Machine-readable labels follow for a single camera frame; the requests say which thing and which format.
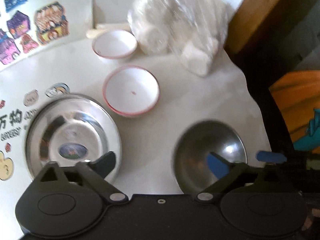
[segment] white table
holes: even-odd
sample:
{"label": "white table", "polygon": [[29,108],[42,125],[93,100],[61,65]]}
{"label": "white table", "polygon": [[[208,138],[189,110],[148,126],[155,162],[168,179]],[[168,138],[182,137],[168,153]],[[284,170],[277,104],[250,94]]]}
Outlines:
{"label": "white table", "polygon": [[[249,164],[262,165],[255,160],[255,153],[270,150],[270,145],[261,112],[248,93],[244,74],[225,52],[221,53],[213,73],[204,79],[189,73],[173,55],[146,57],[137,53],[128,64],[148,69],[160,85],[158,104],[141,117],[121,117],[107,108],[101,93],[102,84],[121,64],[102,63],[92,52],[90,40],[45,51],[0,72],[0,100],[6,101],[0,116],[9,116],[17,108],[25,116],[26,111],[39,108],[50,100],[45,90],[58,82],[67,84],[71,92],[96,99],[106,107],[118,126],[123,158],[113,185],[129,197],[134,193],[181,193],[172,171],[174,148],[187,128],[205,119],[221,120],[235,129],[244,143]],[[39,93],[37,103],[24,106],[24,95],[34,89]],[[0,181],[1,239],[22,236],[14,208],[31,182],[23,153],[23,127],[28,121],[23,119],[22,123],[14,125],[14,128],[22,128],[20,136],[0,141],[0,150],[14,162],[13,176]],[[12,126],[7,119],[6,128],[0,133],[10,129]],[[4,151],[6,142],[12,145],[11,152]]]}

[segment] white tissue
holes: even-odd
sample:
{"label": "white tissue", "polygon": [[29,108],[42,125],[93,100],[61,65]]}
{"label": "white tissue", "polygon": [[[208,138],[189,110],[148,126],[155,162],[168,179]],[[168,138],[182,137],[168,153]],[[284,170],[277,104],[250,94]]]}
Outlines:
{"label": "white tissue", "polygon": [[172,0],[135,0],[136,15],[151,24],[169,23],[172,20]]}
{"label": "white tissue", "polygon": [[191,39],[194,27],[192,27],[187,20],[179,19],[171,23],[170,32],[170,49],[181,52],[187,42]]}
{"label": "white tissue", "polygon": [[207,32],[207,29],[198,29],[198,31],[192,36],[192,43],[196,48],[202,50],[208,55],[211,55],[213,58],[218,53],[221,46],[219,40],[208,35]]}
{"label": "white tissue", "polygon": [[207,76],[212,66],[212,58],[196,48],[192,41],[189,41],[184,47],[181,62],[190,72],[200,77]]}
{"label": "white tissue", "polygon": [[146,54],[165,54],[168,52],[169,35],[153,24],[140,21],[136,28],[136,38]]}
{"label": "white tissue", "polygon": [[233,11],[231,6],[226,4],[223,0],[204,0],[207,4],[209,12],[208,25],[211,35],[220,40],[223,45],[228,36],[228,23],[231,20]]}

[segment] screw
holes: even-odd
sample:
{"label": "screw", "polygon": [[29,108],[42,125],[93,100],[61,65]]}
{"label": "screw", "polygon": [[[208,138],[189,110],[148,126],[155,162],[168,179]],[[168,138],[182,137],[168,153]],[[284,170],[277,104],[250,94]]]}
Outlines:
{"label": "screw", "polygon": [[197,198],[201,201],[210,201],[213,199],[213,195],[210,193],[200,193]]}
{"label": "screw", "polygon": [[164,199],[158,199],[158,204],[164,204],[166,201]]}
{"label": "screw", "polygon": [[125,200],[125,194],[123,193],[113,193],[110,195],[110,199],[112,201],[124,201]]}

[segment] white bowl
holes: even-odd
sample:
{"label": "white bowl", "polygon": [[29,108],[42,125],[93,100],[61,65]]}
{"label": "white bowl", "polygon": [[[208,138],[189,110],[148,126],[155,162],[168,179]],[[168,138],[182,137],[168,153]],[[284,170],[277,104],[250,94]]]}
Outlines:
{"label": "white bowl", "polygon": [[137,46],[135,36],[123,30],[103,33],[92,42],[93,51],[103,61],[128,57]]}
{"label": "white bowl", "polygon": [[111,73],[103,84],[103,98],[117,114],[134,117],[150,111],[158,102],[157,79],[138,66],[124,66]]}

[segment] stainless steel bowl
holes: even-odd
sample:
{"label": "stainless steel bowl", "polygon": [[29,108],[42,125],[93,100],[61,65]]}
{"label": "stainless steel bowl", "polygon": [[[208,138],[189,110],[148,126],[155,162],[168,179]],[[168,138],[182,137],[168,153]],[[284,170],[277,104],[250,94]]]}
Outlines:
{"label": "stainless steel bowl", "polygon": [[232,128],[218,121],[198,123],[184,133],[174,153],[173,169],[184,193],[199,193],[218,180],[207,166],[210,152],[247,163],[244,145]]}
{"label": "stainless steel bowl", "polygon": [[121,140],[116,124],[99,103],[82,95],[63,95],[44,106],[29,126],[25,150],[33,178],[49,161],[74,166],[113,151],[116,167],[106,177],[111,182],[121,163]]}

